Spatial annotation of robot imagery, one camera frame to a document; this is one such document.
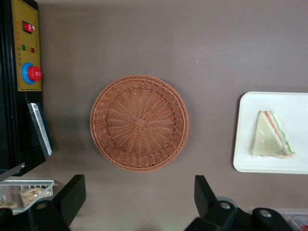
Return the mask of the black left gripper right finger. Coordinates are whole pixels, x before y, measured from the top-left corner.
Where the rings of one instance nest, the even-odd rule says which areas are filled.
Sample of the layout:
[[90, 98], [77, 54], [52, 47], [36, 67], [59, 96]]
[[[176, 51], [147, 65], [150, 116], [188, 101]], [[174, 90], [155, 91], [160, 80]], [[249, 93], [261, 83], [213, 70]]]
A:
[[219, 200], [202, 175], [194, 180], [194, 201], [199, 213], [187, 231], [291, 231], [287, 221], [275, 210], [255, 208], [251, 214], [231, 202]]

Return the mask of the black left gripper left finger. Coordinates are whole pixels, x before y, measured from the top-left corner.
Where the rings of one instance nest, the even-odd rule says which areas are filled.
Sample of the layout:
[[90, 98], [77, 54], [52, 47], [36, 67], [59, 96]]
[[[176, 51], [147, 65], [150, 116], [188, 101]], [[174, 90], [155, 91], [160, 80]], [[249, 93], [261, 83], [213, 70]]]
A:
[[0, 210], [2, 231], [69, 231], [86, 200], [84, 175], [73, 178], [52, 199], [42, 198], [26, 211], [13, 215], [9, 208]]

